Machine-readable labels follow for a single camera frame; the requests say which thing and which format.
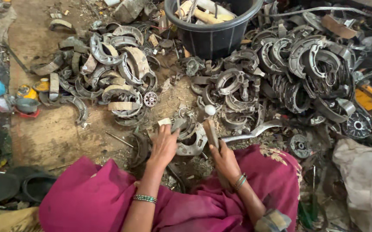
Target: black plastic bucket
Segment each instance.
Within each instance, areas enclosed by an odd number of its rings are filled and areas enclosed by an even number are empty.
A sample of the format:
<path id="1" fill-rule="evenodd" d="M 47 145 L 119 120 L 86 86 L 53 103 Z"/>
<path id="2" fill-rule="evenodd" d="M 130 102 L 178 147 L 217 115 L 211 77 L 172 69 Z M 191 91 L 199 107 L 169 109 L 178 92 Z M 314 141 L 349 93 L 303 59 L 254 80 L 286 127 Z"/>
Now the black plastic bucket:
<path id="1" fill-rule="evenodd" d="M 164 0 L 166 17 L 178 28 L 184 47 L 193 56 L 213 60 L 229 56 L 240 47 L 247 22 L 261 8 L 263 0 L 226 0 L 238 17 L 220 24 L 196 25 L 180 20 L 174 12 L 176 0 Z"/>

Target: green bangle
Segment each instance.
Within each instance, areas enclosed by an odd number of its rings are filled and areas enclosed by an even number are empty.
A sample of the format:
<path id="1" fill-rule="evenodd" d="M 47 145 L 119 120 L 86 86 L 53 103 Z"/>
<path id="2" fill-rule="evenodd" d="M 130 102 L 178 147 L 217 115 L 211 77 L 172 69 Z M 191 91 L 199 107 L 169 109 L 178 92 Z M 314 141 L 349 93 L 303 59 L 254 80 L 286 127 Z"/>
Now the green bangle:
<path id="1" fill-rule="evenodd" d="M 239 180 L 235 183 L 234 188 L 236 188 L 236 186 L 238 186 L 240 180 L 242 180 L 242 178 L 244 178 L 244 177 L 245 177 L 245 173 L 243 173 L 243 174 L 240 176 Z"/>
<path id="2" fill-rule="evenodd" d="M 137 200 L 137 201 L 147 201 L 147 202 L 151 202 L 151 203 L 158 203 L 158 200 L 154 197 L 150 197 L 150 196 L 146 196 L 146 195 L 134 195 L 132 197 L 133 200 Z"/>
<path id="3" fill-rule="evenodd" d="M 245 183 L 245 181 L 246 181 L 246 177 L 245 177 L 245 179 L 243 179 L 243 181 L 240 184 L 240 186 L 238 188 L 236 188 L 236 191 L 239 191 L 240 190 L 240 188 L 242 187 L 243 183 Z"/>

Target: floral embroidery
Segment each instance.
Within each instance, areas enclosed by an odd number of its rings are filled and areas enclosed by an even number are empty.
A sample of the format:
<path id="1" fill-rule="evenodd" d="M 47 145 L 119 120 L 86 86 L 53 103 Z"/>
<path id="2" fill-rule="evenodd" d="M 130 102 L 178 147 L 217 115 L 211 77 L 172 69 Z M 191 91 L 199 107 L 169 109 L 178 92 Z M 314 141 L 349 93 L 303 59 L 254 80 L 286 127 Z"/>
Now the floral embroidery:
<path id="1" fill-rule="evenodd" d="M 259 149 L 264 157 L 271 157 L 272 160 L 276 160 L 287 166 L 287 163 L 281 157 L 281 155 L 286 156 L 285 153 L 279 151 L 276 148 L 268 148 L 266 145 L 261 145 Z"/>
<path id="2" fill-rule="evenodd" d="M 286 161 L 283 160 L 282 156 L 286 156 L 285 153 L 281 152 L 280 150 L 276 148 L 268 148 L 266 145 L 260 145 L 259 146 L 260 152 L 262 156 L 264 157 L 271 157 L 272 160 L 281 162 L 287 166 Z M 301 188 L 301 182 L 302 182 L 302 166 L 297 163 L 297 165 L 294 165 L 296 169 L 296 176 L 298 178 L 298 187 Z"/>

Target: magenta cloth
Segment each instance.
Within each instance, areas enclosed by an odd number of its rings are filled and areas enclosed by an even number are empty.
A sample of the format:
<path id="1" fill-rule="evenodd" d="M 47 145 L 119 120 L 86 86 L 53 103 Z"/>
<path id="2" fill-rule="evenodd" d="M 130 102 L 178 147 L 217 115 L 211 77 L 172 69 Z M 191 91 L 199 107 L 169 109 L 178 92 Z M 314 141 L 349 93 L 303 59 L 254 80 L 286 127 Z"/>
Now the magenta cloth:
<path id="1" fill-rule="evenodd" d="M 240 169 L 267 208 L 276 208 L 292 219 L 295 230 L 300 166 L 289 154 L 251 145 L 234 151 Z M 54 183 L 39 209 L 45 232 L 120 231 L 135 177 L 110 159 L 101 167 L 81 157 Z M 226 192 L 215 174 L 193 194 L 173 192 L 161 186 L 153 219 L 154 232 L 253 231 L 240 198 Z"/>

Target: hammer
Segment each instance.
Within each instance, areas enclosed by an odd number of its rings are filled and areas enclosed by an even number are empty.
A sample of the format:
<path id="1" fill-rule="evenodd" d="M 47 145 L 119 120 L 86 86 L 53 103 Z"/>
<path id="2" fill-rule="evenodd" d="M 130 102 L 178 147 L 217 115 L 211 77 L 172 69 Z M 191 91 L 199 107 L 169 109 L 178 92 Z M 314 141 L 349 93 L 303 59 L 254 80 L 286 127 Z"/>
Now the hammer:
<path id="1" fill-rule="evenodd" d="M 214 128 L 214 121 L 212 119 L 215 113 L 215 107 L 213 105 L 207 105 L 204 107 L 204 111 L 198 116 L 198 121 L 203 124 L 203 129 L 206 133 L 209 144 L 219 149 L 219 140 Z M 217 172 L 217 176 L 219 177 L 221 186 L 231 192 L 232 186 L 230 185 L 229 181 L 220 172 Z"/>

